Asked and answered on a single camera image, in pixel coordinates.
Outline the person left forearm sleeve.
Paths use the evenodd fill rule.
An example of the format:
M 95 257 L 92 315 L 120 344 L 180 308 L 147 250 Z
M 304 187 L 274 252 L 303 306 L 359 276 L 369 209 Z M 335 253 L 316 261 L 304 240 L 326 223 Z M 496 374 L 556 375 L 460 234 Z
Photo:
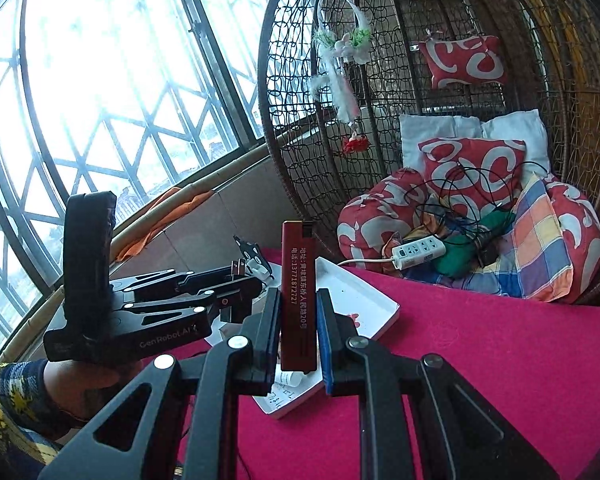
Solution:
M 0 363 L 0 479 L 35 479 L 59 453 L 57 440 L 86 424 L 44 384 L 46 360 Z

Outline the person left hand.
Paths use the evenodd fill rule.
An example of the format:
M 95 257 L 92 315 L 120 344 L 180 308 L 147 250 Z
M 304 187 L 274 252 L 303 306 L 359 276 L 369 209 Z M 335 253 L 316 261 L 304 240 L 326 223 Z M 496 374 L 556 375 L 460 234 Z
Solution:
M 75 419 L 89 420 L 142 368 L 141 362 L 108 368 L 78 361 L 48 361 L 43 382 L 61 411 Z

